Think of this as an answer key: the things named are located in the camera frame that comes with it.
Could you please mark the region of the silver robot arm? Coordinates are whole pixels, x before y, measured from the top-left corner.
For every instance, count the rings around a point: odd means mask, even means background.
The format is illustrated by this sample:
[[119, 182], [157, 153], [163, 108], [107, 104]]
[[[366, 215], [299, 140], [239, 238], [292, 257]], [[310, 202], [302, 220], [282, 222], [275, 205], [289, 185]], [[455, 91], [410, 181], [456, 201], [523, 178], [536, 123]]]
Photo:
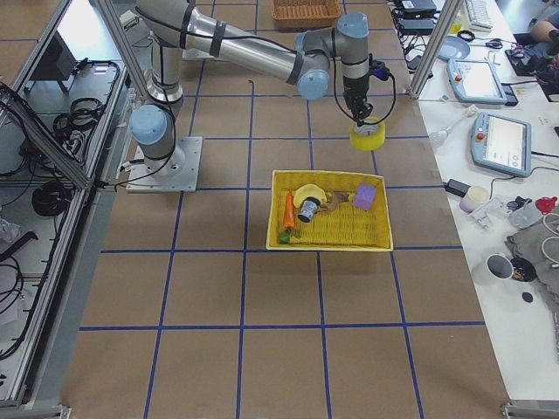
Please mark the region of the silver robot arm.
[[139, 1], [135, 10], [155, 37], [147, 89], [157, 102], [181, 100], [179, 66], [182, 52], [188, 49], [282, 79], [296, 86], [305, 100], [327, 93], [330, 63], [339, 59], [343, 98], [354, 132], [376, 129], [367, 98], [372, 66], [368, 20], [361, 12], [340, 17], [329, 29], [306, 31], [297, 37], [294, 48], [288, 48], [208, 17], [189, 1]]

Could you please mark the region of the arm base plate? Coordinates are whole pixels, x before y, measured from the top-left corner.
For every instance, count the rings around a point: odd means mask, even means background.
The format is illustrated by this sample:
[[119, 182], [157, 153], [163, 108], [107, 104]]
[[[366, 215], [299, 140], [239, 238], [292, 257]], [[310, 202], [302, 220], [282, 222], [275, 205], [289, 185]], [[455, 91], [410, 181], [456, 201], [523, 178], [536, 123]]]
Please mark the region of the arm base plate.
[[204, 138], [201, 136], [180, 137], [176, 150], [158, 172], [165, 160], [147, 160], [130, 169], [131, 182], [125, 187], [135, 193], [195, 192]]

